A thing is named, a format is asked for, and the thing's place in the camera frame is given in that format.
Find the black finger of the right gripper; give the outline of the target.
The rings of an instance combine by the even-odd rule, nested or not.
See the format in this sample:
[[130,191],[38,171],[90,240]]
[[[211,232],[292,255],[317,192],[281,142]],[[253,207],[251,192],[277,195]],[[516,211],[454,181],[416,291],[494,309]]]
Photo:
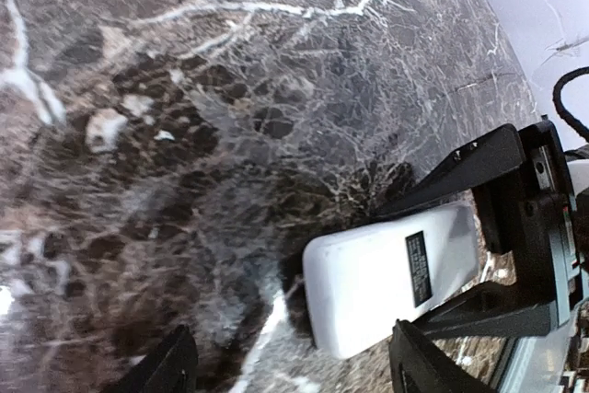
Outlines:
[[519,168],[525,152],[519,132],[504,124],[453,150],[415,187],[386,202],[376,218],[398,218],[476,188]]
[[546,336],[552,332],[552,297],[520,283],[485,282],[422,315],[416,327],[429,338]]

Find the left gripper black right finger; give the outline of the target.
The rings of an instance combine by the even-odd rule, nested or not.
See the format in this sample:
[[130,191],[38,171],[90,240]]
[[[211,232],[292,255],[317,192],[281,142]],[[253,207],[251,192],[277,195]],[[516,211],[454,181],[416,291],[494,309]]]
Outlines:
[[399,392],[495,392],[469,375],[407,320],[397,320],[388,346],[393,390]]

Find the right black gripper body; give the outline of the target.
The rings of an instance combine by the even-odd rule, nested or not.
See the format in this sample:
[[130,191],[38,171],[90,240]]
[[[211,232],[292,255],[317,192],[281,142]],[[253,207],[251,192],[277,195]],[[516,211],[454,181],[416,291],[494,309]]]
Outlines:
[[544,120],[519,131],[525,152],[516,170],[473,190],[487,247],[512,253],[515,281],[552,297],[552,330],[580,301],[576,201],[556,129]]

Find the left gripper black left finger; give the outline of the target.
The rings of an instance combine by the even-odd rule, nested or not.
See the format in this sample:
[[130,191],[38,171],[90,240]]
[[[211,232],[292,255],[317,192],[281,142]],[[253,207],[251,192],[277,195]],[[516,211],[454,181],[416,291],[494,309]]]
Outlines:
[[197,385],[198,351],[188,326],[179,325],[112,386],[120,393],[191,393]]

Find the white red remote control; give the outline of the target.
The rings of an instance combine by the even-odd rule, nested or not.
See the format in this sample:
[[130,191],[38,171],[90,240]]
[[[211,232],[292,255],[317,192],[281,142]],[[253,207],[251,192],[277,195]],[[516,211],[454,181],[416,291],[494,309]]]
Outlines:
[[303,253],[314,342],[349,359],[389,337],[397,320],[441,305],[478,271],[478,233],[464,202],[316,237]]

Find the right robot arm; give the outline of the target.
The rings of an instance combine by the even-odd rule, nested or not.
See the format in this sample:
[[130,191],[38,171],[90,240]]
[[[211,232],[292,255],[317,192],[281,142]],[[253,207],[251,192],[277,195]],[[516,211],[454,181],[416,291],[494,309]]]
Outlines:
[[[413,321],[398,321],[389,346],[397,392],[555,392],[578,306],[588,296],[587,257],[574,232],[577,195],[549,120],[511,124],[451,153],[420,184],[377,212],[387,221],[472,191],[487,248],[511,253],[516,280],[479,283]],[[463,370],[439,339],[490,336],[505,344],[489,381]]]

